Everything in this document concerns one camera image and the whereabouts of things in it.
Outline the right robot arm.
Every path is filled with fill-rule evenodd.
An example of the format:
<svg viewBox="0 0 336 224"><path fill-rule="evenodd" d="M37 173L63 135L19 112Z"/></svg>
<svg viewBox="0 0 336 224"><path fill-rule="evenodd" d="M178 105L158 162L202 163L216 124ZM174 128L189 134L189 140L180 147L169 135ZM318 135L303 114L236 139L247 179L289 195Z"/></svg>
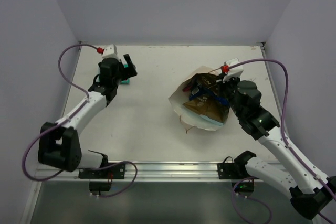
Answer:
<svg viewBox="0 0 336 224"><path fill-rule="evenodd" d="M317 168L282 132L276 118L260 105L261 93L254 82L233 77L218 80L217 85L219 96L228 101L241 128L285 168L280 170L245 151L235 159L236 176L263 180L289 198L300 215L312 220L335 195L335 177Z"/></svg>

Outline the teal Fox's candy bag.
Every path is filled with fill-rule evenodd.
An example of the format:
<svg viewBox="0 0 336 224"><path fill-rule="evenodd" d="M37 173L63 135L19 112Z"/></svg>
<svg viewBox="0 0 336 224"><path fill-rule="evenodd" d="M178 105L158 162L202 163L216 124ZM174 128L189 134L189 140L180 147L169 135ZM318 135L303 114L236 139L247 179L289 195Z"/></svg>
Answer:
<svg viewBox="0 0 336 224"><path fill-rule="evenodd" d="M124 63L123 66L124 66L125 68L127 68L127 67L128 67L128 64L127 64L127 63ZM96 79L97 82L100 81L100 72L101 72L101 71L100 71L100 68L98 68L98 77L97 77L97 79ZM125 79L125 80L123 80L123 81L120 82L120 85L127 85L127 84L130 84L130 79L129 79L129 78L127 78L127 79Z"/></svg>

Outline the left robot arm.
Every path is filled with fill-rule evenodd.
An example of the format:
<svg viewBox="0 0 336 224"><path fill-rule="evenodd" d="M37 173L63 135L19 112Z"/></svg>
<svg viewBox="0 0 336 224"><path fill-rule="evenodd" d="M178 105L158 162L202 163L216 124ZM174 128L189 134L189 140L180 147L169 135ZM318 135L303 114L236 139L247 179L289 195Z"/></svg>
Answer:
<svg viewBox="0 0 336 224"><path fill-rule="evenodd" d="M107 156L82 150L79 137L91 120L111 103L120 83L137 75L130 55L123 57L126 63L117 57L103 58L85 98L57 122L45 123L41 127L39 163L67 172L90 169L97 178L107 176Z"/></svg>

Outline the blue snack packet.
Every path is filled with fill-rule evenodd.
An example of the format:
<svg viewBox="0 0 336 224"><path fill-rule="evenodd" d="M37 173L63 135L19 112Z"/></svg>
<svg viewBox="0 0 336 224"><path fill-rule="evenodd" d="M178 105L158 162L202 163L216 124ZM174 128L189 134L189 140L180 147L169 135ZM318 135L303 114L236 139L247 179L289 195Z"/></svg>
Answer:
<svg viewBox="0 0 336 224"><path fill-rule="evenodd" d="M202 86L193 87L190 91L188 99L192 101L196 98L200 98L202 95L212 97L213 99L215 99L215 101L219 102L223 106L229 106L229 102L226 99L219 97L215 92Z"/></svg>

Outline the dark brown snack bag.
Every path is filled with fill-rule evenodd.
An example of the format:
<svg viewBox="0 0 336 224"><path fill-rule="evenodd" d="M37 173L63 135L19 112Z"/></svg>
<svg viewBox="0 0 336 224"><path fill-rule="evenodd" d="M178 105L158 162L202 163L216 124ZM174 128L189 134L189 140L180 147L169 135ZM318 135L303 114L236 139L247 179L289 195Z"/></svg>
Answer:
<svg viewBox="0 0 336 224"><path fill-rule="evenodd" d="M212 73L198 73L193 75L182 89L184 92L192 91L196 86L209 89L213 92L217 91L217 75Z"/></svg>

